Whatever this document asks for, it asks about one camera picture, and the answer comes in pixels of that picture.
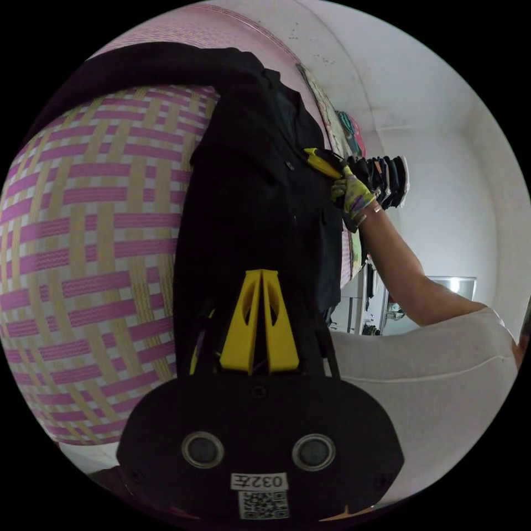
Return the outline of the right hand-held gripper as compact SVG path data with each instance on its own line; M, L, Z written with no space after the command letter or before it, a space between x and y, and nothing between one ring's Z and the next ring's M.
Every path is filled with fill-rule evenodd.
M349 158L320 148L305 148L306 162L330 179L342 179L343 169L350 168Z

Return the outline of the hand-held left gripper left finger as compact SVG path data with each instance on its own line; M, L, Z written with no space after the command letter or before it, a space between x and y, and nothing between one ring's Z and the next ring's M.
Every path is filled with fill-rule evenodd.
M246 271L220 355L224 370L251 370L258 326L262 271Z

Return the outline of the person's left hand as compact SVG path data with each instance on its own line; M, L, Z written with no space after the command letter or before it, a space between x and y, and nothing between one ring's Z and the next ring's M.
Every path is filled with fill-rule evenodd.
M369 506L369 507L367 507L367 508L365 508L363 510L360 510L360 511L357 511L357 512L351 512L349 507L345 506L345 509L344 509L344 511L342 513L339 513L339 514L334 515L332 517L323 518L323 519L319 520L319 522L332 522L332 521L335 521L335 520L342 520L342 519L347 519L347 518L358 517L358 516L364 515L366 513L372 512L374 509L375 509L375 506L372 505L372 506Z

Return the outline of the person's right hand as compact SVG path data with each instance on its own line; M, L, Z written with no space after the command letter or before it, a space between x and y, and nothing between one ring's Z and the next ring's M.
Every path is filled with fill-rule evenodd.
M341 178L331 187L330 199L346 214L356 228L367 218L370 206L376 203L376 196L352 172L348 165L341 170Z

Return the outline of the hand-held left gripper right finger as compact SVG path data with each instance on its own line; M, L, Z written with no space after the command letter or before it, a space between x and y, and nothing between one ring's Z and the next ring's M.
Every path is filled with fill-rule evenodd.
M299 356L278 273L262 270L265 344L269 372L292 372L299 367Z

